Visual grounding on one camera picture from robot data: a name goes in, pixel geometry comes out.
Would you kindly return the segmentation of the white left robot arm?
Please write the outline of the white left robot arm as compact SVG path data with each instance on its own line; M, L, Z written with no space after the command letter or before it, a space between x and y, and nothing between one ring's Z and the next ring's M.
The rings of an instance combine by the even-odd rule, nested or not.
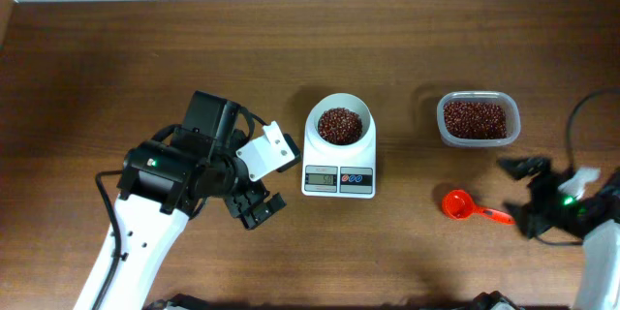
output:
M276 122L197 91L183 121L131 149L116 171L119 194L100 192L110 227L78 309L140 309L164 258L208 200L253 230L286 203L262 179L300 160Z

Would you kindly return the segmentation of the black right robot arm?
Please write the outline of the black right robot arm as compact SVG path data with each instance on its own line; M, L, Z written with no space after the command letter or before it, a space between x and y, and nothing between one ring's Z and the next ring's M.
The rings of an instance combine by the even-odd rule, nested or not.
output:
M498 166L512 179L529 177L530 201L507 202L505 208L520 233L539 240L555 228L575 238L582 248L584 270L574 309L619 307L619 173L615 172L594 196L586 198L585 187L596 181L596 168L552 169L544 157L501 158Z

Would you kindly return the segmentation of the orange measuring scoop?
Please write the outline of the orange measuring scoop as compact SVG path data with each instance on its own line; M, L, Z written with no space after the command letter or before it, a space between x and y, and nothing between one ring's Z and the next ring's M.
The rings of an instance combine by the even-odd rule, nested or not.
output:
M473 198L464 190L452 190L448 192L442 198L441 208L443 213L452 220L466 220L470 216L478 214L500 224L515 224L515 220L510 214L477 205Z

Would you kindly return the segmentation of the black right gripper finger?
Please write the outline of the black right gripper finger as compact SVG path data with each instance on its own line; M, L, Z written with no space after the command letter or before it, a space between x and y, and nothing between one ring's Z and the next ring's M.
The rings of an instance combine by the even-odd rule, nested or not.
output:
M499 158L497 165L512 179L535 176L551 169L551 160L544 157Z
M513 218L520 233L527 239L536 238L552 228L531 203L504 202L503 206Z

